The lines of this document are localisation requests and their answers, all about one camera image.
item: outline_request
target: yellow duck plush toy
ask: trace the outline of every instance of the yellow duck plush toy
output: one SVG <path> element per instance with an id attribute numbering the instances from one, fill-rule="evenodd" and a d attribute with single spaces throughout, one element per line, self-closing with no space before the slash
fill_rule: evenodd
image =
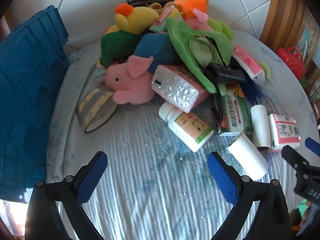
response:
<path id="1" fill-rule="evenodd" d="M 124 31 L 140 35 L 159 19 L 159 14 L 148 7 L 132 7 L 122 3 L 116 7 L 115 25 L 106 30 L 107 33 Z"/>

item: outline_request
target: blue plastic crate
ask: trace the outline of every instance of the blue plastic crate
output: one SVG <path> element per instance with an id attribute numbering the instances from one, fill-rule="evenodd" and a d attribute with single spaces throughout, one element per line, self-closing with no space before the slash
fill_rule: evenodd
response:
<path id="1" fill-rule="evenodd" d="M 50 120 L 69 67 L 68 33 L 54 6 L 0 43 L 0 198 L 24 202 L 46 178 Z"/>

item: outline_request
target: metal screw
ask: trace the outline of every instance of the metal screw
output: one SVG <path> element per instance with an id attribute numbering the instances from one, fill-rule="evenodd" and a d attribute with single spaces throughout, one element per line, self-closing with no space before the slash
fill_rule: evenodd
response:
<path id="1" fill-rule="evenodd" d="M 37 186 L 41 186 L 42 184 L 43 184 L 43 180 L 41 180 L 41 179 L 36 182 Z"/>
<path id="2" fill-rule="evenodd" d="M 73 181 L 73 177 L 72 176 L 66 176 L 66 178 L 64 180 L 66 182 L 71 182 L 71 181 Z"/>
<path id="3" fill-rule="evenodd" d="M 275 186 L 279 186 L 280 183 L 279 183 L 279 180 L 273 179 L 272 180 L 272 184 L 275 185 Z"/>
<path id="4" fill-rule="evenodd" d="M 248 176 L 244 175 L 244 176 L 242 176 L 242 180 L 243 180 L 244 182 L 249 182 L 249 181 L 250 181 L 250 178 L 249 178 Z"/>

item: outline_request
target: orange plush toy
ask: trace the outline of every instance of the orange plush toy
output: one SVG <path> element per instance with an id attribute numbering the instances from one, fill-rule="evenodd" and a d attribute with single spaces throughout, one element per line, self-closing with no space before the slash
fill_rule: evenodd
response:
<path id="1" fill-rule="evenodd" d="M 184 19 L 196 18 L 193 14 L 193 10 L 197 9 L 200 12 L 208 13 L 209 0 L 174 0 L 180 10 L 184 14 Z"/>

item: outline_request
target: pink plush toy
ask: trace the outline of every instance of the pink plush toy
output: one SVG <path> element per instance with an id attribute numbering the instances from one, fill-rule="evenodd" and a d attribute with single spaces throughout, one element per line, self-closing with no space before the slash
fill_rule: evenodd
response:
<path id="1" fill-rule="evenodd" d="M 196 16 L 196 18 L 189 18 L 184 20 L 185 23 L 188 24 L 188 26 L 191 29 L 201 31 L 213 31 L 213 29 L 210 28 L 208 25 L 209 16 L 206 13 L 198 9 L 193 9 L 192 12 Z"/>
<path id="2" fill-rule="evenodd" d="M 130 56 L 128 62 L 108 67 L 105 82 L 115 92 L 114 102 L 139 105 L 153 98 L 152 74 L 147 71 L 152 61 L 153 57 Z"/>

